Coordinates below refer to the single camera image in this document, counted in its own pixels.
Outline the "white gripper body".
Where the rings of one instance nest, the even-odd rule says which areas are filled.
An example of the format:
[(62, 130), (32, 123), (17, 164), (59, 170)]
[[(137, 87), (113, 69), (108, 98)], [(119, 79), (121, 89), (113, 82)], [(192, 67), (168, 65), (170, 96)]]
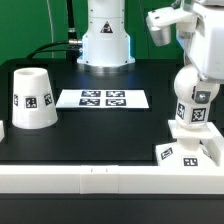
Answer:
[(224, 0), (194, 0), (192, 33), (177, 29), (177, 40), (204, 81), (224, 81)]

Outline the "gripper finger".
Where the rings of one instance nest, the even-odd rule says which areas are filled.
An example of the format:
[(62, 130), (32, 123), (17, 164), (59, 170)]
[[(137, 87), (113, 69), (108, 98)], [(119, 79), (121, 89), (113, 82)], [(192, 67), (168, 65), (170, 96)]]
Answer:
[(205, 106), (207, 107), (210, 103), (211, 98), (211, 86), (207, 82), (199, 80), (194, 88), (193, 101), (196, 107)]

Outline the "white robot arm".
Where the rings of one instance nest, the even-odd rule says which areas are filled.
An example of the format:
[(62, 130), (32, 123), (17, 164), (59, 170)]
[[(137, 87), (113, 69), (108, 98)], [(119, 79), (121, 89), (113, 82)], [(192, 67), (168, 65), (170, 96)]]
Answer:
[[(85, 70), (112, 72), (135, 62), (124, 28), (124, 0), (88, 0), (88, 29), (77, 63)], [(224, 83), (224, 0), (176, 0), (152, 10), (146, 24), (154, 44), (171, 42), (171, 25), (185, 60), (205, 82)]]

